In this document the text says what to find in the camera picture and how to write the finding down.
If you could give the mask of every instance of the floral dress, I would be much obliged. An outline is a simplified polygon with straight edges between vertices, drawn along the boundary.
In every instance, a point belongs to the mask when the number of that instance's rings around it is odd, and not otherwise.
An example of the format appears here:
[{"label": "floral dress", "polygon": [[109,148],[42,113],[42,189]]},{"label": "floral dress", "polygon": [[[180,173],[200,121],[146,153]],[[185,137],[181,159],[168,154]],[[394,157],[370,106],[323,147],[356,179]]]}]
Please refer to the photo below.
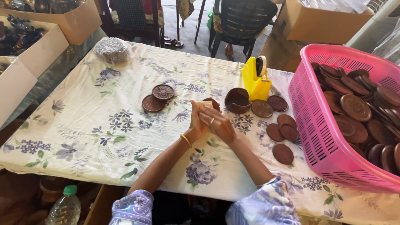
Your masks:
[{"label": "floral dress", "polygon": [[[144,190],[115,201],[109,225],[151,225],[153,201],[152,194]],[[286,183],[280,177],[233,203],[225,220],[228,225],[301,225],[288,199]]]}]

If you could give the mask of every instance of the white tablecloth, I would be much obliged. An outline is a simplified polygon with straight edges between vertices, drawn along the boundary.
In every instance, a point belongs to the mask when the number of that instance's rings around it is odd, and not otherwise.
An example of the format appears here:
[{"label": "white tablecloth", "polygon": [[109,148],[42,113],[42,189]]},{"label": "white tablecloth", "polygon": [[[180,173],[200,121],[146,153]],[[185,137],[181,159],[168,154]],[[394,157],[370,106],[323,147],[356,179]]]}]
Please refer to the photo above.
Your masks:
[{"label": "white tablecloth", "polygon": [[[227,92],[243,87],[242,63],[131,43],[129,62],[107,68],[90,51],[17,132],[0,148],[0,164],[18,173],[37,173],[130,186],[150,162],[189,126],[190,99],[212,96],[237,133],[275,175],[288,184],[298,213],[360,225],[399,224],[398,194],[364,193],[340,187],[310,170],[300,142],[283,143],[295,155],[282,165],[272,155],[276,142],[252,112],[235,115],[224,107]],[[268,69],[270,94],[288,101],[293,73]],[[142,99],[157,84],[175,97],[159,113]],[[292,109],[286,112],[293,116]],[[208,167],[204,175],[195,169]],[[207,133],[172,169],[161,190],[238,200],[256,190],[242,163],[218,137]]]}]

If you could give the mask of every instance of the dark plastic chair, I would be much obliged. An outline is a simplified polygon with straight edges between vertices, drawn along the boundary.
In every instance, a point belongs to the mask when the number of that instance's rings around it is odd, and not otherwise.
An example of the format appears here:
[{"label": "dark plastic chair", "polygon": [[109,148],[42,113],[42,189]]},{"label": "dark plastic chair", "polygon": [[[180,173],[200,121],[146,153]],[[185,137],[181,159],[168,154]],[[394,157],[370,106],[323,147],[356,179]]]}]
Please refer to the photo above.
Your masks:
[{"label": "dark plastic chair", "polygon": [[[214,13],[219,12],[219,0],[215,0]],[[268,25],[276,15],[278,7],[270,0],[222,0],[221,18],[222,33],[214,30],[212,19],[212,29],[208,48],[214,45],[211,57],[215,58],[221,41],[229,44],[245,46],[243,53],[247,53],[250,58],[256,41],[256,36]]]},{"label": "dark plastic chair", "polygon": [[100,0],[104,15],[100,15],[101,28],[109,37],[124,36],[129,40],[135,37],[153,39],[156,47],[165,47],[164,25],[159,28],[157,0],[152,0],[153,24],[146,23],[142,0],[114,0],[120,24],[114,24],[107,0]]}]

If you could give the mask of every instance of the bubble wrap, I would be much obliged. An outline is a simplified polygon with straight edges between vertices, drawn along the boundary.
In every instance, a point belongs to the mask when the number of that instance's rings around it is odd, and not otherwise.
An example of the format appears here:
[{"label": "bubble wrap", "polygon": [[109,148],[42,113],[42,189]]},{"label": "bubble wrap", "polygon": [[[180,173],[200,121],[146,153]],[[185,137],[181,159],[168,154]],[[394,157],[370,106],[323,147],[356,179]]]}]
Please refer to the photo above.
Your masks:
[{"label": "bubble wrap", "polygon": [[131,49],[125,41],[119,38],[106,38],[97,42],[94,51],[100,61],[119,65],[128,60]]}]

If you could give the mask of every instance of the woman's left hand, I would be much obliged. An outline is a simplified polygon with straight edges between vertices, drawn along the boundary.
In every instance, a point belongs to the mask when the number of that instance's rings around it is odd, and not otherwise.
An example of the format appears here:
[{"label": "woman's left hand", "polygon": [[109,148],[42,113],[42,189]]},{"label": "woman's left hand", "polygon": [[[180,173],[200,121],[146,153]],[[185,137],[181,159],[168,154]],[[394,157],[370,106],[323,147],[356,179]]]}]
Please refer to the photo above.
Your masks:
[{"label": "woman's left hand", "polygon": [[200,120],[197,103],[194,100],[190,100],[190,103],[192,104],[192,114],[190,115],[190,126],[186,133],[195,142],[208,131],[209,126]]}]

